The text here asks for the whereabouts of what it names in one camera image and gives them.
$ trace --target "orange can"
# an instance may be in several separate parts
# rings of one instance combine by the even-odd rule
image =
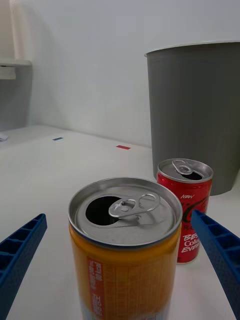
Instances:
[[[98,181],[72,198],[69,231],[83,320],[167,318],[182,215],[170,190],[139,178]]]

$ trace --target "can lid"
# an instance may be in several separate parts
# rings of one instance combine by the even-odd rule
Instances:
[[[139,178],[111,178],[80,190],[69,205],[69,222],[89,241],[107,247],[156,244],[176,231],[182,206],[166,187]]]
[[[158,172],[163,176],[186,184],[208,181],[213,177],[213,169],[207,164],[191,159],[168,159],[160,162]]]

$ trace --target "white shelf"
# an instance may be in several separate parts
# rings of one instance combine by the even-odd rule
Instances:
[[[152,150],[48,126],[6,133],[8,140],[0,142],[0,242],[41,213],[48,225],[7,319],[80,320],[69,202],[78,190],[100,179],[154,180]],[[119,144],[130,149],[116,148]],[[237,236],[239,192],[240,176],[230,192],[210,197],[207,211]],[[169,314],[169,320],[175,319],[236,319],[202,246],[193,263],[176,266]]]
[[[32,65],[31,61],[29,60],[18,60],[18,59],[11,59],[11,58],[3,58],[0,57],[0,67],[30,67]]]

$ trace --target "soda can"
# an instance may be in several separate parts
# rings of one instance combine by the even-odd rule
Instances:
[[[200,240],[191,224],[193,210],[206,213],[212,186],[213,170],[190,159],[168,159],[158,165],[157,183],[170,189],[183,210],[178,263],[189,263],[199,253]]]
[[[167,188],[111,178],[80,190],[69,231],[84,320],[165,320],[183,210]]]

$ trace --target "red can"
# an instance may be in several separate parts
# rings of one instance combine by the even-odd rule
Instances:
[[[212,186],[213,170],[190,159],[168,159],[158,165],[157,183],[167,187],[180,200],[183,210],[177,262],[194,260],[200,240],[191,224],[193,210],[206,213]]]

